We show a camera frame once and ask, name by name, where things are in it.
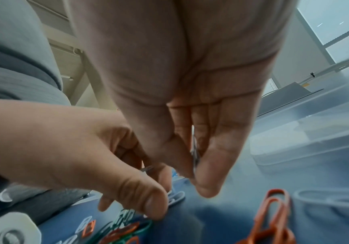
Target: person's right hand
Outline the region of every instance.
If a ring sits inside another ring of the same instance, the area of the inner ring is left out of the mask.
[[[153,219],[168,209],[171,170],[152,162],[121,112],[0,100],[0,175],[47,189],[103,193],[99,209],[116,200]]]
[[[217,195],[247,139],[296,0],[65,0],[146,153]],[[202,155],[195,176],[191,126]]]

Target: person's left hand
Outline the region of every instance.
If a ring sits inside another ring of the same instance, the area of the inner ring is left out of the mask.
[[[153,219],[164,217],[171,169],[152,164],[121,112],[0,100],[0,175],[49,189],[103,193]]]

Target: wall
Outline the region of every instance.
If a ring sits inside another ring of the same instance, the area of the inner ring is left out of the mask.
[[[286,41],[273,70],[274,82],[284,87],[292,82],[300,82],[311,72],[328,66],[330,66],[329,62],[294,14]]]

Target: plastic container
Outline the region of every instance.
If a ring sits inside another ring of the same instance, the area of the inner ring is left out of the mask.
[[[258,166],[349,160],[349,102],[249,138]]]

